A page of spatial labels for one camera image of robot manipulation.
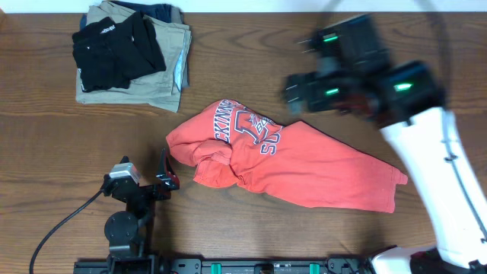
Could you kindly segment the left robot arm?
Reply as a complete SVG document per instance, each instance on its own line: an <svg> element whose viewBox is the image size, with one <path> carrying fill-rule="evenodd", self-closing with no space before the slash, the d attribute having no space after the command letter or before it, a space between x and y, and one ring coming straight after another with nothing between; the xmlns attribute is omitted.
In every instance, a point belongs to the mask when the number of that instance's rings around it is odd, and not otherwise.
<svg viewBox="0 0 487 274"><path fill-rule="evenodd" d="M128 157L113 166L104 176L100 188L126 205L123 211L112 214L104 225L109 241L108 273L162 273L164 264L149 251L151 229L154 224L155 203L167 200L171 192L180 188L167 156L161 151L156 172L158 182L142 186L140 172Z"/></svg>

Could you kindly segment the orange soccer t-shirt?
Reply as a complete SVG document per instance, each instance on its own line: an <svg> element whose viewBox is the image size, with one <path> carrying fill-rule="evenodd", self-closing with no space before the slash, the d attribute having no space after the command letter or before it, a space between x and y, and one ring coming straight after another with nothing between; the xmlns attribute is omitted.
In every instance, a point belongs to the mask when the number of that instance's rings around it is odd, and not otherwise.
<svg viewBox="0 0 487 274"><path fill-rule="evenodd" d="M282 126L243 104L217 101L166 137L170 154L211 188L241 187L307 208L392 213L408 177L304 122Z"/></svg>

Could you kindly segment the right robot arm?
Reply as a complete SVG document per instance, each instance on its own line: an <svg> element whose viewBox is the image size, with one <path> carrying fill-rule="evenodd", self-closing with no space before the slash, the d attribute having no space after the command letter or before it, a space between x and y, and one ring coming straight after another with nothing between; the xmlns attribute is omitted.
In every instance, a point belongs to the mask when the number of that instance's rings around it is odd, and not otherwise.
<svg viewBox="0 0 487 274"><path fill-rule="evenodd" d="M369 257L371 273L484 273L486 197L463 149L447 93L419 60L394 65L367 14L307 39L318 67L290 75L294 110L338 110L374 122L398 154L428 212L433 247L391 247Z"/></svg>

